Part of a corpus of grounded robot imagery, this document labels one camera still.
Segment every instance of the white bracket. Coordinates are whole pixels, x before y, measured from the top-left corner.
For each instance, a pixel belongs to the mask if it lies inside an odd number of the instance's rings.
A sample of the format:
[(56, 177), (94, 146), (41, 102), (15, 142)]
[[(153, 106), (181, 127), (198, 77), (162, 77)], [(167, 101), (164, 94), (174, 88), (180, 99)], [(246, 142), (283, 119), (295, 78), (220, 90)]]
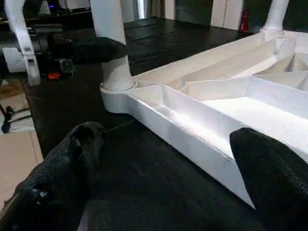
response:
[(21, 53), (25, 60), (29, 84), (33, 86), (40, 83), (40, 74), (32, 41), (23, 15), (24, 3), (25, 0), (5, 0), (5, 12), (9, 19), (11, 30), (17, 37)]

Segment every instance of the black tabletop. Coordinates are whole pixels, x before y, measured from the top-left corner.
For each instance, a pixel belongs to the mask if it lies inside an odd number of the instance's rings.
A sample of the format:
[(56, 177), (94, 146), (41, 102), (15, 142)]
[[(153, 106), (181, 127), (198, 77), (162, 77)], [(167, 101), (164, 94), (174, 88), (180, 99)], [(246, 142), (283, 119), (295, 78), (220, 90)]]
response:
[[(127, 23), (125, 33), (133, 75), (249, 36), (161, 18)], [(70, 34), (84, 36), (93, 30)], [(43, 79), (35, 87), (23, 81), (44, 156), (75, 125), (98, 121), (106, 133), (106, 190), (171, 200), (168, 188), (180, 195), (178, 209), (201, 224), (200, 230), (206, 227), (204, 221), (217, 225), (217, 230), (263, 230), (252, 208), (182, 154), (133, 117), (108, 112), (99, 89), (102, 80), (101, 65), (91, 64), (78, 66), (77, 75), (66, 81)]]

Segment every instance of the black fabric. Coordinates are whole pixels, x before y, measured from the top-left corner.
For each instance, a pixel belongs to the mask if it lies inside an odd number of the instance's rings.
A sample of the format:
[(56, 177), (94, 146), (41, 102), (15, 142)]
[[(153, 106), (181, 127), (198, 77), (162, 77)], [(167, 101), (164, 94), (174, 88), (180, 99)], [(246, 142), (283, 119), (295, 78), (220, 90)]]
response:
[(247, 191), (267, 229), (306, 230), (308, 166), (304, 160), (281, 142), (250, 128), (233, 132), (230, 141)]
[(94, 192), (104, 146), (102, 129), (100, 124), (88, 122), (69, 132), (16, 187), (3, 210), (15, 212), (2, 214), (0, 230), (77, 230)]

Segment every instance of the white plastic part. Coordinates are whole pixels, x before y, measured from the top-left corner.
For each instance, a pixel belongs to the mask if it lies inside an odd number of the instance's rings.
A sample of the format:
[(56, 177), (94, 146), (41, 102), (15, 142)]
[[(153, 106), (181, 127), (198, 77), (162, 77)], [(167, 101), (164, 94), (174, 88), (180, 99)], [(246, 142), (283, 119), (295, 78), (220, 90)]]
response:
[(268, 19), (263, 27), (265, 31), (283, 31), (283, 20), (290, 0), (273, 0), (270, 6)]
[[(94, 29), (99, 37), (108, 37), (126, 44), (120, 0), (90, 0)], [(135, 86), (128, 57), (103, 64), (103, 90), (126, 91)]]
[(165, 0), (165, 18), (175, 19), (175, 0)]
[(21, 53), (25, 60), (28, 82), (31, 86), (34, 86), (40, 83), (40, 74), (23, 15), (24, 3), (25, 0), (5, 0), (5, 11), (10, 22), (11, 30), (17, 37)]

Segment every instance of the white cylindrical post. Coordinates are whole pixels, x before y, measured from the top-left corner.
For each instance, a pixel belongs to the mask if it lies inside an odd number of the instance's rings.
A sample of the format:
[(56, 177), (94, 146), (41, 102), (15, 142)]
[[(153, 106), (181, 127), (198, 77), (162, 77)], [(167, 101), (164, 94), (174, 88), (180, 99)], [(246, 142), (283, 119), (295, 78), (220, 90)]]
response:
[[(90, 0), (96, 35), (126, 44), (120, 0)], [(134, 86), (128, 57), (103, 63), (103, 89), (125, 91)]]
[(263, 30), (282, 31), (282, 23), (290, 0), (273, 0)]

